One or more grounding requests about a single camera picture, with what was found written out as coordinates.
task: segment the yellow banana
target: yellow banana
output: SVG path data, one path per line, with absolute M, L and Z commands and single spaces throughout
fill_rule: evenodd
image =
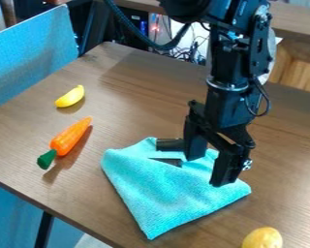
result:
M 79 102 L 85 95 L 85 90 L 82 85 L 78 85 L 76 88 L 70 90 L 67 94 L 60 97 L 55 101 L 55 105 L 58 108 L 65 108 L 72 106 Z

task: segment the blue towel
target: blue towel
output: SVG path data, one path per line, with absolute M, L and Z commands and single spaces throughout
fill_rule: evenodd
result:
M 148 138 L 125 149 L 106 151 L 102 168 L 148 239 L 210 214 L 251 193 L 241 180 L 221 188 L 209 185 L 218 152 L 187 162 L 182 152 L 156 151 Z M 183 161 L 175 167 L 149 158 Z

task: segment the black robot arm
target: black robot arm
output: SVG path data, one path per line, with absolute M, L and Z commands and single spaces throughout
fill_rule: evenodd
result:
M 220 187 L 236 181 L 250 169 L 255 143 L 246 126 L 267 114 L 270 101 L 259 80 L 269 73 L 274 54 L 268 45 L 270 5 L 266 0 L 160 0 L 168 16 L 183 23 L 208 22 L 211 26 L 212 68 L 206 79 L 205 104 L 191 101 L 181 146 L 186 158 L 203 157 L 207 144 L 219 151 L 210 183 Z M 262 99 L 265 111 L 259 114 Z M 163 147 L 159 149 L 176 149 Z

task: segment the orange carrot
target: orange carrot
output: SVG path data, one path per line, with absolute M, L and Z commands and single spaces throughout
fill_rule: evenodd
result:
M 67 155 L 81 139 L 91 121 L 92 117 L 85 117 L 68 129 L 64 130 L 51 140 L 50 148 L 55 149 L 58 156 Z
M 81 139 L 91 121 L 92 117 L 85 117 L 54 137 L 49 145 L 51 150 L 38 158 L 40 168 L 47 170 L 56 155 L 67 155 Z

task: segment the toy lemon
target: toy lemon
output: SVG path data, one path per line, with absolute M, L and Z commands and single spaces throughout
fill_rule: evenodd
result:
M 282 235 L 273 228 L 256 229 L 249 233 L 241 248 L 282 248 Z

